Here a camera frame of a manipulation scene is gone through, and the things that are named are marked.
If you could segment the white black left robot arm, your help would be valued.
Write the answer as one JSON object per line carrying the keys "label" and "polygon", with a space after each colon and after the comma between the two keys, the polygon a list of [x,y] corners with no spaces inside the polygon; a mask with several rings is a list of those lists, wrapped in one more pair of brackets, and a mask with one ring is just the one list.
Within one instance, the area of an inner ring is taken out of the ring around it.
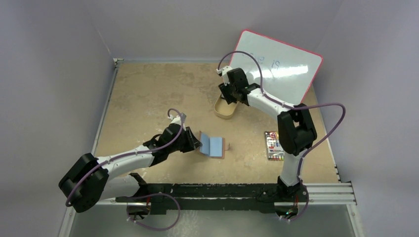
{"label": "white black left robot arm", "polygon": [[190,127],[171,123],[161,134],[125,153],[104,157],[91,153],[82,155],[59,181],[58,187],[67,198],[67,207],[73,207],[77,213],[85,212],[104,199],[106,186],[118,176],[157,165],[171,153],[187,153],[201,146]]}

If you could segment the pink leather card holder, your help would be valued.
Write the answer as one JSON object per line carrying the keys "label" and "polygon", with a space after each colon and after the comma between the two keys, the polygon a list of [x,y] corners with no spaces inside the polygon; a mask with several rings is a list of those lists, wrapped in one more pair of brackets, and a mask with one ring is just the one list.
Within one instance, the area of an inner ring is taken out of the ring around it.
{"label": "pink leather card holder", "polygon": [[199,153],[208,158],[224,159],[226,151],[230,149],[230,144],[224,137],[209,136],[201,131],[199,141],[201,142]]}

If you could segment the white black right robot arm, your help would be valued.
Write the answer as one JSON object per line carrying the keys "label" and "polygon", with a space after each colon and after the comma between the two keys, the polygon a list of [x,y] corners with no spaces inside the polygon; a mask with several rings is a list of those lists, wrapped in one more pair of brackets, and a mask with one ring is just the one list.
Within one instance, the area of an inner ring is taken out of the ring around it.
{"label": "white black right robot arm", "polygon": [[284,164],[278,177],[277,194],[289,201],[301,186],[300,171],[304,152],[317,139],[317,132],[304,104],[287,105],[263,91],[258,83],[250,83],[244,70],[225,66],[217,69],[223,82],[219,84],[221,98],[227,104],[242,103],[254,107],[276,119],[279,143],[284,150]]}

